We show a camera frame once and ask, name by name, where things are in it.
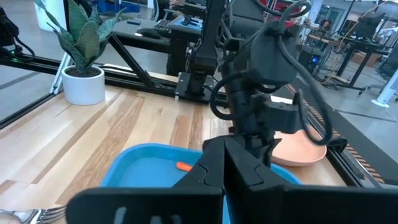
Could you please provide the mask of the black table frame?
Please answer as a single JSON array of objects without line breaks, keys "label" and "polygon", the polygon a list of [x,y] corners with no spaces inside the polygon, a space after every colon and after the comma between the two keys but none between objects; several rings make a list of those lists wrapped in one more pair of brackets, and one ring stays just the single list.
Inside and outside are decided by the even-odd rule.
[{"label": "black table frame", "polygon": [[[9,56],[6,55],[5,50],[0,49],[0,65],[8,67],[59,75],[61,72],[61,66],[66,63],[67,60],[65,58],[58,61],[23,54],[20,46],[17,46],[16,53],[12,52]],[[140,72],[135,73],[134,69],[139,65],[136,62],[133,63],[134,66],[132,68],[100,63],[98,63],[97,66],[104,70],[105,84],[107,85],[162,96],[182,96],[181,93],[177,93],[177,86],[180,81],[178,77],[147,72],[147,76],[150,77],[152,82],[157,85],[156,88],[151,88],[141,80],[141,76],[144,71],[141,70]],[[36,109],[38,106],[53,98],[56,95],[55,89],[60,86],[60,84],[54,83],[49,94],[34,101],[19,112],[10,115],[6,118],[5,122],[1,123],[1,125],[7,126],[8,124],[11,124],[16,121],[16,119],[21,118],[28,112]],[[379,185],[385,182],[384,179],[364,160],[364,158],[362,158],[361,155],[351,147],[351,145],[343,145],[342,137],[339,136],[337,132],[334,132],[334,140],[327,146],[326,157],[342,177],[344,182],[348,185],[364,187],[364,184],[360,182],[364,179],[370,181],[375,187],[379,187]]]}]

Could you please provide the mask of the metal fork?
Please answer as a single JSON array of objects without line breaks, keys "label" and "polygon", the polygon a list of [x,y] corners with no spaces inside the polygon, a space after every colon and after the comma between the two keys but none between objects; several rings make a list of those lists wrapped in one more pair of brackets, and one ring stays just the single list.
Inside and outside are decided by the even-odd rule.
[{"label": "metal fork", "polygon": [[25,211],[0,209],[0,215],[16,217],[21,224],[51,224],[62,219],[65,216],[65,211],[66,206]]}]

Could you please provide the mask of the black computer tower blue lights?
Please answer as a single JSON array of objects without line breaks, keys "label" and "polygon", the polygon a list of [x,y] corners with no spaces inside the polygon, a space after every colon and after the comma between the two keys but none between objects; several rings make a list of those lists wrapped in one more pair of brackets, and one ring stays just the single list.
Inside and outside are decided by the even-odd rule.
[{"label": "black computer tower blue lights", "polygon": [[322,52],[319,52],[317,49],[302,49],[298,61],[310,73],[313,73],[320,62],[321,56]]}]

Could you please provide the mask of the black office desk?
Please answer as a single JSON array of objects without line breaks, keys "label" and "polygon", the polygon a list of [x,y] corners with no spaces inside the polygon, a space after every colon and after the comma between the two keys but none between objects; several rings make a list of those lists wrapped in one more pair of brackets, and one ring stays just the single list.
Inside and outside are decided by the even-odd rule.
[{"label": "black office desk", "polygon": [[113,34],[123,45],[169,53],[170,45],[176,43],[177,40],[182,40],[184,44],[187,44],[189,42],[196,42],[201,35],[200,27],[185,27],[177,25],[177,22],[173,22],[168,25],[168,27],[170,27],[168,36],[162,36],[160,39],[151,39],[149,37],[136,35],[136,31],[140,28],[151,29],[157,25],[157,22],[145,19],[137,19],[137,21],[141,21],[141,23],[137,25],[122,21],[116,24]]},{"label": "black office desk", "polygon": [[[323,42],[324,44],[327,44],[328,47],[325,48],[327,52],[331,52],[332,47],[337,47],[339,52],[342,52],[342,46],[344,43],[346,43],[346,50],[344,52],[346,53],[345,56],[343,57],[342,62],[340,63],[339,69],[336,69],[333,67],[332,69],[327,69],[329,71],[329,74],[324,77],[324,79],[321,79],[318,77],[318,73],[320,70],[322,70],[322,66],[326,63],[327,61],[327,56],[323,57],[322,62],[319,64],[319,66],[315,69],[313,77],[316,79],[316,81],[320,82],[321,85],[328,87],[331,86],[335,90],[338,90],[339,87],[341,88],[348,88],[352,90],[358,90],[359,93],[358,95],[362,95],[363,92],[366,90],[366,87],[356,87],[354,84],[357,81],[358,77],[363,71],[363,68],[366,66],[367,62],[369,61],[370,57],[372,54],[378,54],[378,55],[389,55],[390,52],[383,50],[383,46],[377,45],[377,44],[372,44],[369,42],[362,42],[358,41],[355,39],[350,39],[350,38],[341,38],[340,42],[337,40],[332,40],[328,37],[322,37],[320,35],[315,35],[315,34],[309,34],[308,38],[312,40],[318,40],[320,42]],[[360,63],[357,71],[355,72],[353,78],[351,80],[346,80],[342,78],[342,74],[348,65],[348,62],[351,60],[352,56],[354,55],[355,51],[360,51],[364,52],[365,56],[363,61]]]}]

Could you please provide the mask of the snake plant in white pot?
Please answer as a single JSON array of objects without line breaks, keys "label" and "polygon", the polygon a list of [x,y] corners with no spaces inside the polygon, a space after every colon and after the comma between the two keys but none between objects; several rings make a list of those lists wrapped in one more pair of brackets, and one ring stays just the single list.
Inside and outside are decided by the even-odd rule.
[{"label": "snake plant in white pot", "polygon": [[120,10],[113,18],[100,19],[97,8],[86,9],[75,2],[68,3],[68,30],[47,10],[42,0],[34,0],[51,20],[50,27],[58,37],[64,52],[73,60],[73,65],[62,68],[63,91],[66,100],[74,105],[95,105],[105,99],[104,70],[94,65],[103,54],[114,26],[121,20]]}]

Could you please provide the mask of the person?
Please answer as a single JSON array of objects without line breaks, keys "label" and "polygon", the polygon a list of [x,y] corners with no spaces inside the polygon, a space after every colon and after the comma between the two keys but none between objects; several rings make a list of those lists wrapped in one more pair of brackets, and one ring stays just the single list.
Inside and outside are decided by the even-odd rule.
[{"label": "person", "polygon": [[320,32],[330,32],[330,31],[331,31],[331,28],[332,28],[332,25],[333,25],[333,23],[332,23],[331,20],[323,19],[323,20],[320,22],[318,31],[320,31]]}]

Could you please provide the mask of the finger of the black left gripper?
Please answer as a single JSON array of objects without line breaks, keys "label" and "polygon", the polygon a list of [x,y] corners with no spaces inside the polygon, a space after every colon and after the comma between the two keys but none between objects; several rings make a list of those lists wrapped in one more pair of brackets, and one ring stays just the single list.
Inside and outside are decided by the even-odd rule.
[{"label": "finger of the black left gripper", "polygon": [[259,136],[250,136],[245,139],[245,150],[270,168],[272,152],[281,141],[281,138],[264,140]]}]

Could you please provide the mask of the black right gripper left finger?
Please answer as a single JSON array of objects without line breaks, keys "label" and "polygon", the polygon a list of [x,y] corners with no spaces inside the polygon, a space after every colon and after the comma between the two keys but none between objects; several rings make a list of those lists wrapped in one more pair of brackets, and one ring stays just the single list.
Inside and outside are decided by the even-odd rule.
[{"label": "black right gripper left finger", "polygon": [[[140,144],[122,152],[100,187],[67,203],[68,224],[222,224],[224,139],[203,151]],[[192,166],[189,172],[177,162]]]}]

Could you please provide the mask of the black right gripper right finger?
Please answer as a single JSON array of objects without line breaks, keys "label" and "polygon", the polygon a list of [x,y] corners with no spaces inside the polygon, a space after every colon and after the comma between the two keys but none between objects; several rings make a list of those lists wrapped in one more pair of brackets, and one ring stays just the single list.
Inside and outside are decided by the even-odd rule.
[{"label": "black right gripper right finger", "polygon": [[398,224],[398,190],[291,184],[228,138],[231,224]]}]

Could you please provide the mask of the black computer mouse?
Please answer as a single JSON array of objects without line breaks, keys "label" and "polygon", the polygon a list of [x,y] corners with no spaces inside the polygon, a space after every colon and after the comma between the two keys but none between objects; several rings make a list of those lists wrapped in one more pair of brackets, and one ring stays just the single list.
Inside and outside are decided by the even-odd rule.
[{"label": "black computer mouse", "polygon": [[160,39],[161,35],[156,32],[154,29],[151,28],[146,28],[146,27],[141,27],[138,30],[136,30],[135,34],[136,36],[139,37],[147,37],[151,39]]}]

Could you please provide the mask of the blue plastic tray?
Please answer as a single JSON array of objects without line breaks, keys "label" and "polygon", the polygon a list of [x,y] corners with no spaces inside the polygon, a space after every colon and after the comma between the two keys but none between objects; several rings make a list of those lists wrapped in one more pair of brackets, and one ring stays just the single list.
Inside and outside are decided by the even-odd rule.
[{"label": "blue plastic tray", "polygon": [[120,154],[101,188],[99,224],[299,224],[289,171],[266,168],[227,139],[203,152],[141,144]]}]

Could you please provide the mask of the white tower fan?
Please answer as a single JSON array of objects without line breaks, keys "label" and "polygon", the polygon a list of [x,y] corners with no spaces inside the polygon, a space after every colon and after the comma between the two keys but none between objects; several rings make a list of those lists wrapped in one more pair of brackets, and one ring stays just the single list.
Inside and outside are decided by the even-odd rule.
[{"label": "white tower fan", "polygon": [[376,100],[371,100],[375,105],[383,108],[388,108],[388,102],[394,93],[398,90],[398,69],[395,71],[391,79],[387,82],[382,92],[379,94]]}]

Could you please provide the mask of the black hazard-striped floor mat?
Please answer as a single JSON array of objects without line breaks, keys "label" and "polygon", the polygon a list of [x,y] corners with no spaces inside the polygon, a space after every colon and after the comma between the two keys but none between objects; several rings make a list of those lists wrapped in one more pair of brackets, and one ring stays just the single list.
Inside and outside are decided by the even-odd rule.
[{"label": "black hazard-striped floor mat", "polygon": [[398,164],[331,106],[326,107],[333,123],[333,137],[348,141],[333,146],[326,158],[348,185],[398,188]]}]

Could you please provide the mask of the peach plastic plate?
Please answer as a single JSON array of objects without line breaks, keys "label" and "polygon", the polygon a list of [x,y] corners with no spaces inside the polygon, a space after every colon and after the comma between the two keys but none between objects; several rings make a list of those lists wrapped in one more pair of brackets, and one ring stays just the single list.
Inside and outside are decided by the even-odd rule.
[{"label": "peach plastic plate", "polygon": [[304,130],[294,134],[275,132],[275,139],[281,142],[272,152],[272,162],[291,167],[303,167],[312,165],[326,156],[326,146],[312,143]]}]

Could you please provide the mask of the black monitor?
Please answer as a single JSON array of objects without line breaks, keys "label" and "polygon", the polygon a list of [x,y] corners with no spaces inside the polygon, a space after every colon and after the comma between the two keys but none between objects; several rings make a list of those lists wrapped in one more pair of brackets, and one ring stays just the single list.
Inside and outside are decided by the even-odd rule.
[{"label": "black monitor", "polygon": [[357,39],[372,39],[376,28],[385,16],[385,12],[369,12],[358,19],[354,28],[354,34]]}]

